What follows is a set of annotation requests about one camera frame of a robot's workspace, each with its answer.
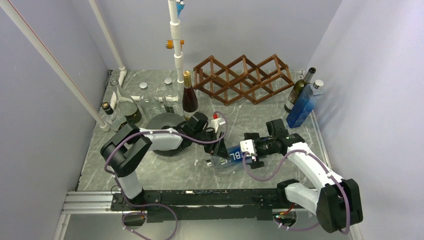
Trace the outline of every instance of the marble countertop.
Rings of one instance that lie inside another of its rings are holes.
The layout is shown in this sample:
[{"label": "marble countertop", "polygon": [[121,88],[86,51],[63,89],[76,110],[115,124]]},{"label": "marble countertop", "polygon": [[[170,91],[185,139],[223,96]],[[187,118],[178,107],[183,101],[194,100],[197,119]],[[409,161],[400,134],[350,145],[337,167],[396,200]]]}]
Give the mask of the marble countertop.
[{"label": "marble countertop", "polygon": [[[117,78],[118,74],[118,71],[114,71],[111,78]],[[149,89],[160,95],[165,89],[165,78],[175,80],[177,78],[176,71],[131,70],[127,73],[123,88],[135,96],[141,92],[139,84],[147,82]],[[273,83],[273,87],[277,89],[285,84],[285,81],[278,79]],[[225,137],[227,147],[239,144],[244,139],[243,133],[245,132],[259,133],[261,137],[267,136],[266,122],[282,118],[289,133],[298,133],[305,139],[312,151],[328,164],[325,147],[313,113],[308,116],[301,127],[291,129],[287,126],[285,120],[287,113],[283,106],[290,91],[291,88],[257,105],[253,105],[249,100],[242,98],[229,106],[224,106],[218,100],[197,90],[198,111],[210,117],[212,117],[214,111],[225,114],[229,124],[228,133]],[[109,101],[112,92],[112,88],[108,86],[103,100]],[[255,93],[258,98],[266,92],[259,90]],[[231,99],[231,94],[235,93],[229,92],[229,99]],[[103,170],[105,160],[100,155],[100,148],[113,135],[113,131],[103,132],[98,124],[95,126],[79,179],[78,191],[108,191],[115,184],[112,176]],[[253,169],[252,172],[257,176],[269,176],[282,157],[280,154],[268,156],[262,160],[265,167]],[[290,161],[283,163],[280,171],[272,180],[260,182],[247,175],[241,163],[227,168],[215,169],[206,166],[205,160],[207,159],[209,159],[209,155],[203,151],[203,146],[197,144],[192,144],[180,154],[172,157],[159,156],[150,151],[145,155],[136,172],[144,189],[147,190],[275,188],[277,183],[287,179],[297,179],[306,187],[313,187],[299,168]]]}]

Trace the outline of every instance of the gray wall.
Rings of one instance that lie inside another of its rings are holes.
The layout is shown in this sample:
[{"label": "gray wall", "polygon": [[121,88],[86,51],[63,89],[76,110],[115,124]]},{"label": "gray wall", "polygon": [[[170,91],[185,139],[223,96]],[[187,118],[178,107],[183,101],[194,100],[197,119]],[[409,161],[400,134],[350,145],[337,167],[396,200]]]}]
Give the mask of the gray wall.
[{"label": "gray wall", "polygon": [[[70,1],[13,0],[94,106],[107,69]],[[83,166],[94,119],[0,9],[0,239],[47,240]]]},{"label": "gray wall", "polygon": [[[72,0],[106,66],[118,69],[87,0]],[[187,0],[180,20],[184,68],[214,55],[229,64],[242,54],[254,63],[277,54],[304,69],[341,0]],[[174,51],[166,0],[98,0],[129,69],[173,69]]]},{"label": "gray wall", "polygon": [[424,2],[344,0],[309,66],[331,163],[361,190],[364,239],[423,239]]}]

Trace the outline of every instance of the wooden wine rack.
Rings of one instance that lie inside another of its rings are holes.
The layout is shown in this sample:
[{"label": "wooden wine rack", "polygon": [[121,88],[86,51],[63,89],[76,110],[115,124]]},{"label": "wooden wine rack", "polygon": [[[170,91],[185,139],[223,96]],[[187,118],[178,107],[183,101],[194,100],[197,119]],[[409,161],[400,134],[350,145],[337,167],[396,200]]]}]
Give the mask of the wooden wine rack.
[{"label": "wooden wine rack", "polygon": [[[266,73],[261,69],[267,63],[274,61],[276,69],[271,73]],[[237,74],[231,68],[242,62],[243,64],[243,73]],[[210,63],[210,74],[206,74],[203,70],[203,67]],[[220,69],[215,71],[214,65],[218,66]],[[276,54],[268,57],[259,64],[254,64],[250,61],[245,55],[241,55],[239,58],[234,60],[228,65],[222,64],[218,61],[213,55],[206,58],[204,61],[199,63],[194,67],[194,89],[198,89],[205,94],[209,95],[211,98],[214,98],[224,105],[228,106],[235,101],[246,98],[251,101],[254,105],[278,94],[282,91],[290,88],[294,85],[292,77],[290,76],[289,66],[285,64],[281,59],[278,58]],[[221,74],[225,73],[225,79],[220,77]],[[279,89],[274,90],[272,82],[277,79],[283,79],[287,82],[287,85],[280,87]],[[206,84],[210,84],[210,90],[205,88]],[[243,84],[246,85],[249,89],[244,90]],[[268,94],[257,99],[255,96],[255,91],[262,88]],[[233,90],[238,95],[228,99],[227,90]]]}]

